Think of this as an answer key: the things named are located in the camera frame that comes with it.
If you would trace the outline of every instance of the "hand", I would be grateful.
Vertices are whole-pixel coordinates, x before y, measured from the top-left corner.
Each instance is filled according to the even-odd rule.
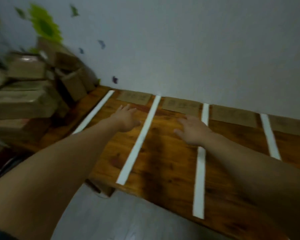
[[[189,145],[204,146],[204,139],[213,134],[212,130],[205,125],[199,118],[191,115],[187,119],[179,118],[178,121],[183,125],[183,131],[175,129],[176,133],[182,140]]]
[[[117,111],[111,115],[111,119],[115,121],[118,125],[118,129],[120,132],[128,132],[131,131],[134,127],[139,126],[141,124],[140,120],[136,120],[133,118],[133,114],[137,111],[136,108],[130,109],[130,104],[125,106],[121,105]]]

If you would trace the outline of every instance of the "white wall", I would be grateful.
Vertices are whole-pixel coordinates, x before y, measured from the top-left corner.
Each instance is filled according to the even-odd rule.
[[[0,0],[16,49],[35,44],[29,2],[103,85],[300,119],[300,0]]]

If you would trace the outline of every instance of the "floor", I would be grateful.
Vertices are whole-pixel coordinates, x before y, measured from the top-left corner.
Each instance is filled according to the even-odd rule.
[[[229,240],[146,200],[116,191],[104,199],[86,185],[74,195],[52,240]]]

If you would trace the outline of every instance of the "white strip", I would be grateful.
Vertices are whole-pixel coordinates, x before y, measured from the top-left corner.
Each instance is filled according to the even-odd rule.
[[[203,105],[201,121],[208,125],[209,104]],[[195,173],[192,215],[204,219],[204,185],[206,176],[206,150],[198,147],[197,169]]]
[[[281,160],[280,153],[277,147],[275,135],[272,132],[269,117],[267,114],[260,114],[263,130],[267,139],[270,156]]]
[[[89,124],[89,122],[93,119],[93,117],[99,112],[99,110],[102,108],[102,106],[108,101],[108,99],[112,96],[114,93],[114,90],[108,91],[108,93],[101,99],[101,101],[92,109],[92,111],[85,117],[85,119],[81,122],[81,124],[76,128],[76,130],[72,133],[78,133],[82,131],[86,126]]]
[[[121,172],[117,179],[117,184],[124,185],[126,183],[128,177],[129,177],[129,174],[132,170],[132,167],[138,157],[138,154],[142,147],[142,144],[147,136],[152,119],[153,119],[153,117],[156,113],[157,107],[159,105],[160,99],[161,99],[161,96],[156,95],[156,97],[152,103],[151,109],[148,113],[147,119],[145,120],[143,128],[138,136],[138,139],[136,140],[136,143],[134,144],[127,161],[125,162],[123,168],[121,169]]]

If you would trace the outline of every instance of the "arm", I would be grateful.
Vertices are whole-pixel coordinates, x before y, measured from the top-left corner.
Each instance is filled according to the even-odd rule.
[[[50,239],[73,195],[117,132],[140,121],[122,106],[110,118],[29,157],[0,178],[0,230],[24,239]]]
[[[186,143],[216,157],[246,194],[293,240],[300,239],[300,169],[212,132],[193,116],[179,119]]]

